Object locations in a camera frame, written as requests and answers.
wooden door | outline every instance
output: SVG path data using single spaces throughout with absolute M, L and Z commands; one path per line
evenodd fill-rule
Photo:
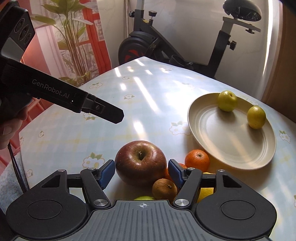
M 283 5 L 278 59 L 262 102 L 296 122 L 296 15 Z

camera lens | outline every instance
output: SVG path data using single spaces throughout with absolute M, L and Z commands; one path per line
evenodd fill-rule
M 22 18 L 18 23 L 17 25 L 15 26 L 15 32 L 17 33 L 18 31 L 20 31 L 20 29 L 22 28 L 22 25 L 24 24 L 25 22 L 25 19 Z
M 20 33 L 19 40 L 23 40 L 26 34 L 28 33 L 28 31 L 29 31 L 29 25 L 26 25 Z
M 31 38 L 31 34 L 28 34 L 27 37 L 25 38 L 24 44 L 27 44 Z

flower pattern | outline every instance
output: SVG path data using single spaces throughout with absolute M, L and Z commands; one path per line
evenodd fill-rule
M 259 106 L 259 103 L 255 100 L 251 100 L 249 98 L 247 98 L 247 101 L 250 102 L 252 105 L 258 105 Z
M 182 83 L 183 85 L 185 85 L 189 90 L 194 90 L 195 87 L 192 84 L 187 84 L 187 83 Z
M 33 171 L 31 169 L 29 169 L 26 173 L 27 177 L 31 177 L 33 176 Z
M 84 168 L 100 168 L 105 163 L 105 159 L 102 156 L 102 154 L 96 155 L 92 152 L 88 157 L 84 158 L 82 166 Z
M 21 137 L 21 138 L 20 138 L 20 146 L 22 145 L 23 142 L 24 142 L 24 138 Z
M 41 138 L 41 137 L 43 137 L 43 136 L 44 136 L 44 132 L 41 131 L 41 132 L 39 133 L 38 137 Z
M 134 95 L 131 95 L 131 94 L 129 94 L 129 95 L 126 95 L 125 97 L 124 97 L 124 99 L 131 99 L 131 98 L 133 98 L 133 97 L 135 97 Z
M 286 132 L 279 131 L 279 136 L 281 137 L 282 140 L 287 141 L 288 143 L 291 143 L 291 139 Z
M 93 88 L 100 88 L 103 85 L 103 83 L 96 83 L 96 84 L 92 84 L 89 88 L 93 89 Z
M 87 121 L 87 120 L 95 120 L 97 118 L 97 116 L 91 114 L 91 113 L 84 113 L 83 114 L 83 118 Z
M 172 122 L 170 132 L 173 135 L 185 134 L 187 136 L 191 135 L 191 131 L 187 122 L 179 121 L 178 123 Z

exercise bike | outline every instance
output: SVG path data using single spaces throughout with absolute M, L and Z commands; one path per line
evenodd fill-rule
M 135 11 L 129 13 L 134 18 L 133 32 L 129 34 L 120 45 L 118 50 L 119 64 L 122 65 L 142 56 L 157 60 L 159 62 L 193 70 L 210 78 L 214 78 L 220 65 L 226 47 L 229 45 L 234 50 L 237 43 L 230 42 L 230 32 L 234 24 L 247 28 L 246 31 L 254 34 L 261 29 L 238 19 L 256 22 L 261 20 L 260 8 L 248 0 L 226 0 L 223 9 L 233 18 L 223 17 L 223 26 L 219 31 L 209 63 L 200 64 L 186 61 L 178 51 L 161 35 L 153 26 L 153 17 L 157 12 L 149 11 L 151 19 L 144 19 L 144 0 L 137 0 Z

gray towel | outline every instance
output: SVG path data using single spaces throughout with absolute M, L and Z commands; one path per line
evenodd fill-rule
M 20 153 L 15 156 L 15 160 L 20 169 L 24 183 L 27 186 L 27 189 L 29 189 Z M 20 195 L 22 195 L 22 190 L 15 176 L 12 162 L 10 162 L 0 176 L 0 208 L 2 211 L 6 213 L 8 206 Z

